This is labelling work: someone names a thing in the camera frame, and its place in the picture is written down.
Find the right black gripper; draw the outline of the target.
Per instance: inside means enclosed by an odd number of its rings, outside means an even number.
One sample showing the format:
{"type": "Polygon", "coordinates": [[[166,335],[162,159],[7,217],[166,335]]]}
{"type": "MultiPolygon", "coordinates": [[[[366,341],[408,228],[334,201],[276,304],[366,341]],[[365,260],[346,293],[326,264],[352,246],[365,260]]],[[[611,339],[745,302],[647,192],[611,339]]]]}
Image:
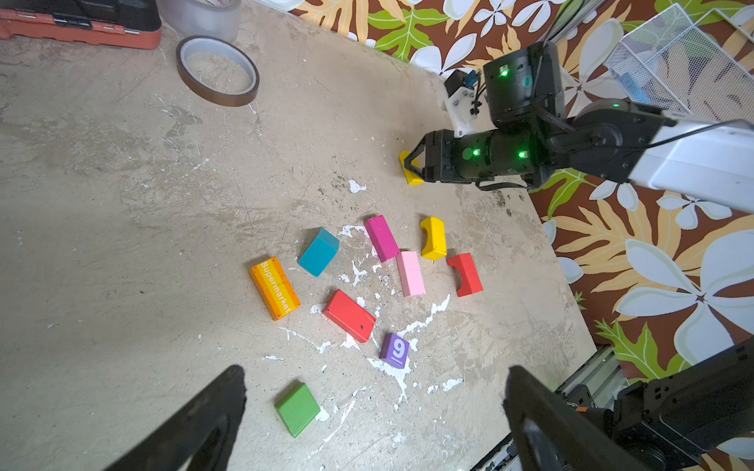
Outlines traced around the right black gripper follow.
{"type": "Polygon", "coordinates": [[[432,131],[408,151],[404,166],[426,182],[473,184],[533,173],[530,134],[484,131],[455,137],[432,131]]]}

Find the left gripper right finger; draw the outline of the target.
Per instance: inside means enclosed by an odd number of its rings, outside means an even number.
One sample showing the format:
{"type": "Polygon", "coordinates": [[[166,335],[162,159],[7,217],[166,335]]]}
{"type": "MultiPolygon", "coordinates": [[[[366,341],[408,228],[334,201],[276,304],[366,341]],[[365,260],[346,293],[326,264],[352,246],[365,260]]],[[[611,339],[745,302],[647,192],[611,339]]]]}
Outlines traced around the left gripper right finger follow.
{"type": "Polygon", "coordinates": [[[646,468],[520,365],[510,368],[504,410],[524,470],[646,468]]]}

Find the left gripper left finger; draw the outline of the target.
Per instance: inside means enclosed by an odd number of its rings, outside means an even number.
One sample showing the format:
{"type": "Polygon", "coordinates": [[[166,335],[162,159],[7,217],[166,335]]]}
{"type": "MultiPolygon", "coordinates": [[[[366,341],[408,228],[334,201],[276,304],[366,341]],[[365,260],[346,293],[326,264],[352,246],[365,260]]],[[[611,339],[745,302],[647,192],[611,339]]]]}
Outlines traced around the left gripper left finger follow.
{"type": "Polygon", "coordinates": [[[245,413],[245,370],[232,365],[108,466],[110,470],[225,470],[245,413]]]}

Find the yellow rectangular block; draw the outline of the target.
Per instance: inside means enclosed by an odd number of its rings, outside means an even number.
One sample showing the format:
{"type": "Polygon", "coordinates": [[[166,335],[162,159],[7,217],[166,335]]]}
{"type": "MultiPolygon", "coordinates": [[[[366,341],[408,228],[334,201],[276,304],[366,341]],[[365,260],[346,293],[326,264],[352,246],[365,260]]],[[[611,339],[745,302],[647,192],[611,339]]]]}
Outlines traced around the yellow rectangular block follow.
{"type": "Polygon", "coordinates": [[[410,155],[408,151],[403,151],[399,157],[401,168],[404,172],[404,177],[406,178],[406,183],[409,186],[421,186],[424,183],[424,180],[422,180],[422,178],[420,178],[419,176],[416,176],[416,174],[414,174],[413,172],[410,172],[410,170],[408,170],[406,166],[404,166],[408,155],[410,155]]]}

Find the pink block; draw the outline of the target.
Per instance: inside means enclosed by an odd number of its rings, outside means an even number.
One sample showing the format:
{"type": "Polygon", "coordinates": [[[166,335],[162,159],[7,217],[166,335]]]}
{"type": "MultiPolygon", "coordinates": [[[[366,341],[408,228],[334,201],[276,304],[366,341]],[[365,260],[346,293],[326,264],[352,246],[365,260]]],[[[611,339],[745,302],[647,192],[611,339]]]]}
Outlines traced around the pink block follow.
{"type": "Polygon", "coordinates": [[[401,251],[397,256],[403,294],[406,298],[426,294],[419,258],[415,251],[401,251]]]}

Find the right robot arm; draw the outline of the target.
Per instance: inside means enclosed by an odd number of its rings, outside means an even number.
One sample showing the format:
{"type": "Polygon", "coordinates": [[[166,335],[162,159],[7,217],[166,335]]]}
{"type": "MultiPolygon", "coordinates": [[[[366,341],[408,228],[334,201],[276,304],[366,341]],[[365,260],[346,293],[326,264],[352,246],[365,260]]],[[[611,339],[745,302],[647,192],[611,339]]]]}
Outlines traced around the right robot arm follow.
{"type": "Polygon", "coordinates": [[[551,197],[545,230],[597,341],[633,382],[753,337],[753,133],[643,102],[565,114],[557,48],[536,43],[446,82],[451,130],[406,174],[551,197]]]}

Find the green square block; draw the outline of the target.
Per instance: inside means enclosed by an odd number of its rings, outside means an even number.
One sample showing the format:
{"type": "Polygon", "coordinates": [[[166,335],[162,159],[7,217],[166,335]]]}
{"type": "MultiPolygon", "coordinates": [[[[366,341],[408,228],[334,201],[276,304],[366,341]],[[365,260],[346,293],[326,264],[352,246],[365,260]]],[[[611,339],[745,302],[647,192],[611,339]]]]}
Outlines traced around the green square block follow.
{"type": "Polygon", "coordinates": [[[275,409],[294,438],[297,438],[321,411],[308,386],[301,382],[296,382],[278,398],[275,409]]]}

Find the magenta block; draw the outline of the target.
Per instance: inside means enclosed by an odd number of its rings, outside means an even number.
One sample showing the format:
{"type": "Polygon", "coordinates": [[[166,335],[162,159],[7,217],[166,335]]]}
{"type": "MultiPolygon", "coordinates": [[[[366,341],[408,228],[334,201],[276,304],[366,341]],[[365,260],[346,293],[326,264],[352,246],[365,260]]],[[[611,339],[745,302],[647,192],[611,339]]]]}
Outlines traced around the magenta block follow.
{"type": "Polygon", "coordinates": [[[381,262],[397,257],[400,249],[384,216],[370,218],[364,226],[381,262]]]}

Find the yellow arch block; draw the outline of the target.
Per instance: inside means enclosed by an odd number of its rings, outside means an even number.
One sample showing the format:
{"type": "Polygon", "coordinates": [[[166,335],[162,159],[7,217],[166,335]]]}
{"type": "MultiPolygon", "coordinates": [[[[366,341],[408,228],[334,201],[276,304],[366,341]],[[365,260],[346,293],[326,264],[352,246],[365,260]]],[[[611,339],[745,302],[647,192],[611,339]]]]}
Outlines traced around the yellow arch block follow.
{"type": "Polygon", "coordinates": [[[426,234],[426,242],[421,255],[429,260],[438,261],[448,253],[445,223],[437,217],[427,217],[420,223],[426,234]]]}

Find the teal block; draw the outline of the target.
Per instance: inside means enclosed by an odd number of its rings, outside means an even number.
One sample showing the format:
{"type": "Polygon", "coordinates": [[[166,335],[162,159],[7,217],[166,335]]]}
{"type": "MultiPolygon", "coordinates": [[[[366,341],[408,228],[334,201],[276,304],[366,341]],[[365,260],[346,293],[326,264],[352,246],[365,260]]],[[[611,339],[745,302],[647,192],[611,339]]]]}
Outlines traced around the teal block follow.
{"type": "Polygon", "coordinates": [[[319,277],[334,260],[339,249],[339,239],[325,228],[320,228],[315,238],[298,259],[298,265],[310,275],[319,277]]]}

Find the red arch block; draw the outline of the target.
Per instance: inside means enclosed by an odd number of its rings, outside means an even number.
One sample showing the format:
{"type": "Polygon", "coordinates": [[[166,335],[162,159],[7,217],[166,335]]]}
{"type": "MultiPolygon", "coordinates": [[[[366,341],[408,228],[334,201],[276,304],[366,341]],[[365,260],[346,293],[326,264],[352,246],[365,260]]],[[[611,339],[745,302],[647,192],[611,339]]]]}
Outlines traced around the red arch block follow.
{"type": "Polygon", "coordinates": [[[483,286],[470,253],[463,253],[447,259],[447,264],[457,270],[461,277],[461,285],[457,289],[457,296],[471,296],[483,292],[483,286]]]}

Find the orange supermarket block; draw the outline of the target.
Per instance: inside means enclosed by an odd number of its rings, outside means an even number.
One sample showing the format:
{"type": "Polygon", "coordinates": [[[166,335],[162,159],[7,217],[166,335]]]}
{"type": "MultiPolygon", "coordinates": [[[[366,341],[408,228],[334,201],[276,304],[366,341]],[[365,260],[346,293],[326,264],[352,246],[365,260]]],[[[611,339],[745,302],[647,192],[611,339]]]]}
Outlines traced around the orange supermarket block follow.
{"type": "Polygon", "coordinates": [[[300,307],[300,300],[277,257],[253,265],[249,274],[274,321],[300,307]]]}

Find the red rectangular block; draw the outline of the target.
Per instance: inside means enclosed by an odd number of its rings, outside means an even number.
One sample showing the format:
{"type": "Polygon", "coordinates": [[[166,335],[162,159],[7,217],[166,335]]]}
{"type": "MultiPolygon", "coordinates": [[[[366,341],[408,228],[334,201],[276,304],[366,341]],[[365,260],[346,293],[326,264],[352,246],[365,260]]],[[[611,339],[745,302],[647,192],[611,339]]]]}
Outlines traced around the red rectangular block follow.
{"type": "Polygon", "coordinates": [[[376,323],[374,316],[342,290],[335,290],[323,314],[358,343],[366,343],[370,339],[376,323]]]}

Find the purple number nine cube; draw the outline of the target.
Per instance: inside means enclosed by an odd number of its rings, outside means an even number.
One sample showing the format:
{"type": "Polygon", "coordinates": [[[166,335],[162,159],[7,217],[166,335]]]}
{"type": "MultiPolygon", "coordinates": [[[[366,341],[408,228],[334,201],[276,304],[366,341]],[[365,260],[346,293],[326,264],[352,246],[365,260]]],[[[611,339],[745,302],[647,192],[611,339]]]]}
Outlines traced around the purple number nine cube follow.
{"type": "Polygon", "coordinates": [[[408,362],[410,344],[397,334],[387,334],[379,358],[387,365],[403,370],[408,362]]]}

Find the blue object in basket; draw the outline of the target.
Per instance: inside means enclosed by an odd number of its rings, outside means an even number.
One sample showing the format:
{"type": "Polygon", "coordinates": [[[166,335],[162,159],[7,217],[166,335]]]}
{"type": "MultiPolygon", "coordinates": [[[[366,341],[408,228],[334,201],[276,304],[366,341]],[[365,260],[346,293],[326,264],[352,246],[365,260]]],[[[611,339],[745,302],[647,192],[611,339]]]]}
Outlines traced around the blue object in basket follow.
{"type": "Polygon", "coordinates": [[[651,103],[651,100],[644,93],[644,90],[641,88],[641,86],[632,78],[631,74],[621,75],[620,84],[632,101],[642,104],[651,103]]]}

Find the clear plastic cup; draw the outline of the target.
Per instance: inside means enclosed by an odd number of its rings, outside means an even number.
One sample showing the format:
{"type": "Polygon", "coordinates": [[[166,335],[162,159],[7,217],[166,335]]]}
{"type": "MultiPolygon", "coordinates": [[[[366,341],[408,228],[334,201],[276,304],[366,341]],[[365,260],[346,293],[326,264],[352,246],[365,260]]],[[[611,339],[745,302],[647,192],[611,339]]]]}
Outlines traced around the clear plastic cup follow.
{"type": "Polygon", "coordinates": [[[185,37],[206,35],[233,42],[239,32],[241,0],[157,0],[162,20],[185,37]]]}

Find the white mesh basket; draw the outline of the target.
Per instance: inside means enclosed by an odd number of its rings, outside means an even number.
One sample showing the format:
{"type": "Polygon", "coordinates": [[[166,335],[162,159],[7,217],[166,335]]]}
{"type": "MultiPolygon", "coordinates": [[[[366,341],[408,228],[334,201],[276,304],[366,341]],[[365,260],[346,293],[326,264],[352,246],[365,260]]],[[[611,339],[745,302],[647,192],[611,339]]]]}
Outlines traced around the white mesh basket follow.
{"type": "Polygon", "coordinates": [[[620,86],[620,76],[631,74],[651,105],[752,122],[753,7],[729,16],[720,8],[693,15],[670,5],[625,35],[605,66],[620,86]]]}

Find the black tool case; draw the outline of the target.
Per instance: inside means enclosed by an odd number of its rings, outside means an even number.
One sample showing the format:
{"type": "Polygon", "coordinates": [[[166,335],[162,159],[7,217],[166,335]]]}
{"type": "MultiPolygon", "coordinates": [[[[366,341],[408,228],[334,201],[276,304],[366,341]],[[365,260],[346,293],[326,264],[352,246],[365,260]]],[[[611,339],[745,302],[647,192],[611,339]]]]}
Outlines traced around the black tool case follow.
{"type": "Polygon", "coordinates": [[[1,0],[1,37],[152,50],[162,22],[154,1],[1,0]]]}

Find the aluminium frame structure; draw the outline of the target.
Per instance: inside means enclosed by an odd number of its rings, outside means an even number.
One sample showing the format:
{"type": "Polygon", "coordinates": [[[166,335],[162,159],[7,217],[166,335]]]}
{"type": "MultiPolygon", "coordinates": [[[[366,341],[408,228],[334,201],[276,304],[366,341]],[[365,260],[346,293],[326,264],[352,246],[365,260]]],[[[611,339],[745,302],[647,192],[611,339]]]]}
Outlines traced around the aluminium frame structure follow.
{"type": "Polygon", "coordinates": [[[555,15],[553,24],[548,31],[539,39],[540,42],[557,43],[575,29],[589,14],[596,10],[605,0],[567,0],[561,5],[561,9],[555,15]]]}

